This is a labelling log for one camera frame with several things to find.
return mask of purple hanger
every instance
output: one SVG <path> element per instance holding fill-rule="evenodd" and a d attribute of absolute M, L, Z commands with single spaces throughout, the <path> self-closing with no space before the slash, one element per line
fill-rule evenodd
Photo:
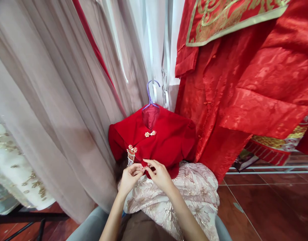
<path fill-rule="evenodd" d="M 160 84 L 159 84 L 159 82 L 157 82 L 156 80 L 154 80 L 154 81 L 158 84 L 158 87 L 161 87 Z M 150 81 L 147 83 L 147 86 L 146 86 L 146 88 L 147 88 L 147 95 L 148 95 L 148 98 L 149 98 L 150 101 L 149 101 L 148 105 L 145 106 L 142 110 L 146 109 L 146 108 L 149 107 L 151 104 L 152 104 L 153 106 L 156 106 L 157 108 L 159 108 L 159 106 L 156 105 L 155 103 L 153 103 L 153 101 L 152 101 L 152 98 L 151 98 L 151 95 L 150 95 L 150 90 L 148 89 L 148 84 L 149 84 L 150 82 L 152 82 L 152 81 L 150 80 Z"/>

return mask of red jacket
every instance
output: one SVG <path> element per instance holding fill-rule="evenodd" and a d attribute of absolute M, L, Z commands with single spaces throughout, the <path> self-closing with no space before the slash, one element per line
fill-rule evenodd
<path fill-rule="evenodd" d="M 131 145 L 137 148 L 134 162 L 146 166 L 143 159 L 157 160 L 166 166 L 171 178 L 178 175 L 183 159 L 194 161 L 195 157 L 194 122 L 161 106 L 150 105 L 110 125 L 108 139 L 117 162 L 126 160 Z"/>

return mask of red brocade robe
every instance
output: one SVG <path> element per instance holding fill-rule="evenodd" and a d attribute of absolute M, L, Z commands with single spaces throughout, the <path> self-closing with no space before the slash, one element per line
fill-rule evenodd
<path fill-rule="evenodd" d="M 127 149 L 137 148 L 134 162 L 146 166 L 143 159 L 157 160 L 166 166 L 171 178 L 178 175 L 182 160 L 194 161 L 195 137 L 192 120 L 153 105 L 110 125 L 108 134 L 117 162 L 126 160 Z"/>
<path fill-rule="evenodd" d="M 284 139 L 308 114 L 308 0 L 202 47 L 186 46 L 193 5 L 177 43 L 175 113 L 196 124 L 196 160 L 221 182 L 252 135 Z"/>

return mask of gray chair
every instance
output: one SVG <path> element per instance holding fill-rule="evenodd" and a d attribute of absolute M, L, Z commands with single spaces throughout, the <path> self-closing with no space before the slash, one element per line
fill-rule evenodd
<path fill-rule="evenodd" d="M 107 213 L 100 207 L 95 208 L 88 218 L 69 236 L 67 241 L 98 241 L 107 219 Z M 224 223 L 218 216 L 216 216 L 215 225 L 220 241 L 232 241 Z"/>

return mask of tile floor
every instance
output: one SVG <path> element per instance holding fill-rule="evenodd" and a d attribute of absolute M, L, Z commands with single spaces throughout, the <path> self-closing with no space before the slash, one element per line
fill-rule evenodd
<path fill-rule="evenodd" d="M 308 174 L 226 175 L 218 189 L 218 215 L 233 241 L 308 241 Z M 45 212 L 62 212 L 54 204 Z M 25 224 L 1 224 L 0 241 Z M 47 223 L 44 241 L 65 241 L 73 220 Z M 39 224 L 13 241 L 34 241 Z"/>

